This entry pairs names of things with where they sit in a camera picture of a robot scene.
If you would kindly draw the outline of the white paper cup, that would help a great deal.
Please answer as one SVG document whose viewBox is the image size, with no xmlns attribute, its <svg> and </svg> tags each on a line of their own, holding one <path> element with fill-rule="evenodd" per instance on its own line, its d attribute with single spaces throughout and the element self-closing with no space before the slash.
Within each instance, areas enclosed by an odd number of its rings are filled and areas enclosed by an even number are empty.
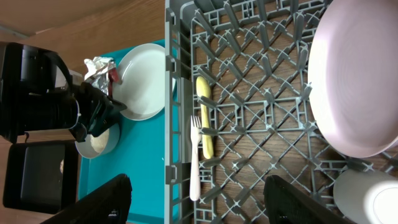
<svg viewBox="0 0 398 224">
<path fill-rule="evenodd" d="M 346 170 L 335 181 L 333 198 L 355 223 L 397 224 L 397 178 L 387 173 Z"/>
</svg>

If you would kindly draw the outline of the yellow plastic spoon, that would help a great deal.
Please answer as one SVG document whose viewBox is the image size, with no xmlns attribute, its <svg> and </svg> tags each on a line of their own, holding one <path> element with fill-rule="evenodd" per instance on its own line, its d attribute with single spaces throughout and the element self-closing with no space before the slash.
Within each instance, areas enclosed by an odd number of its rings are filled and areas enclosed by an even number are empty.
<svg viewBox="0 0 398 224">
<path fill-rule="evenodd" d="M 211 90 L 209 83 L 202 77 L 197 77 L 196 80 L 196 90 L 197 95 L 200 98 L 204 96 L 208 99 L 211 97 Z M 209 116 L 207 106 L 200 105 L 201 107 L 201 123 L 204 128 L 210 128 Z M 206 159 L 211 159 L 214 155 L 213 151 L 213 141 L 211 136 L 203 135 L 202 136 L 202 145 L 203 145 L 203 155 Z"/>
</svg>

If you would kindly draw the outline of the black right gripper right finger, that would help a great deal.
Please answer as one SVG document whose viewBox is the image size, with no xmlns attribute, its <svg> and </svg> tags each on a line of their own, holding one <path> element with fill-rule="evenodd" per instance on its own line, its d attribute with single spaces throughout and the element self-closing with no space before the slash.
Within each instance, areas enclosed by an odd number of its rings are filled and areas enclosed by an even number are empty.
<svg viewBox="0 0 398 224">
<path fill-rule="evenodd" d="M 347 221 L 278 175 L 267 177 L 264 200 L 270 224 L 345 224 Z"/>
</svg>

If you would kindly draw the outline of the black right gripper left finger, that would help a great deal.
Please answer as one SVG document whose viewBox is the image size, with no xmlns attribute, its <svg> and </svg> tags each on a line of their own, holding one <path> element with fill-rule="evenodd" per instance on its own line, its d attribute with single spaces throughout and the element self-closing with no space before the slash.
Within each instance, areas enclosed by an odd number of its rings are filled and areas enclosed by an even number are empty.
<svg viewBox="0 0 398 224">
<path fill-rule="evenodd" d="M 45 224 L 127 222 L 131 206 L 131 181 L 119 174 L 75 204 L 44 221 Z"/>
</svg>

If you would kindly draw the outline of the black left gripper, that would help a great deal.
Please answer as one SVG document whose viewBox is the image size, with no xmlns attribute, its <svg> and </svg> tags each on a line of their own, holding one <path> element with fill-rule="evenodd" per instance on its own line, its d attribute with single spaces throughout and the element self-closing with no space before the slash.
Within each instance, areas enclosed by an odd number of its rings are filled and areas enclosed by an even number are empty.
<svg viewBox="0 0 398 224">
<path fill-rule="evenodd" d="M 16 143 L 29 131 L 69 129 L 76 141 L 100 136 L 127 106 L 89 83 L 74 85 L 60 56 L 1 42 L 1 136 Z"/>
</svg>

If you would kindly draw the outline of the grey bowl of rice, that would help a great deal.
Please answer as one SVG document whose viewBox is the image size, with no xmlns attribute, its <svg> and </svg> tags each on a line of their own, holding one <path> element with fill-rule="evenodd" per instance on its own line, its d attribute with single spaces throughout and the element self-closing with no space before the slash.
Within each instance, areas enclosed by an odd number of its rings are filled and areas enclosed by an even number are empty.
<svg viewBox="0 0 398 224">
<path fill-rule="evenodd" d="M 82 157 L 94 159 L 110 153 L 118 144 L 119 138 L 119 124 L 114 124 L 98 137 L 88 134 L 83 142 L 75 141 L 75 146 Z"/>
</svg>

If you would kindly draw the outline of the large pinkish white plate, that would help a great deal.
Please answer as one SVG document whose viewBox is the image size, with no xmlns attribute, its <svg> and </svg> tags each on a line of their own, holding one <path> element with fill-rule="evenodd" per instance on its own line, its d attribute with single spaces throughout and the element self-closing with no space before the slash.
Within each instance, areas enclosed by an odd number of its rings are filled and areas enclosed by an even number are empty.
<svg viewBox="0 0 398 224">
<path fill-rule="evenodd" d="M 334 0 L 310 49 L 310 104 L 338 152 L 370 157 L 397 145 L 397 0 Z"/>
</svg>

